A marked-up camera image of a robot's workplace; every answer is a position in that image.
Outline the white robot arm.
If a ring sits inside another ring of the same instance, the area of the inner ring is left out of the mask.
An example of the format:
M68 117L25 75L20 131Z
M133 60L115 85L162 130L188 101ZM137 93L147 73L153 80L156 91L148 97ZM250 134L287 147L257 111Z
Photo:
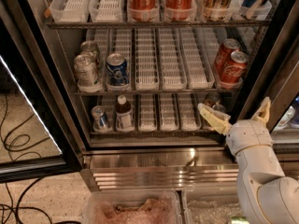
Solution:
M299 182L287 177L273 149L266 124L271 100L264 98L250 119L229 122L229 115L200 103L200 115L225 142L238 164L237 197L250 224L299 224Z

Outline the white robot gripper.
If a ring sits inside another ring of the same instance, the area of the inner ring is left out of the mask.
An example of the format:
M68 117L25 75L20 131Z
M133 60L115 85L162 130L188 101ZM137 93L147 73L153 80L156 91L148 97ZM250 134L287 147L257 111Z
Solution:
M214 110L203 103L199 103L197 107L200 115L214 131L226 135L226 144L234 156L249 147L273 146L273 140L265 126L270 118L269 97L262 100L251 119L239 120L233 126L229 122L231 117L226 113Z

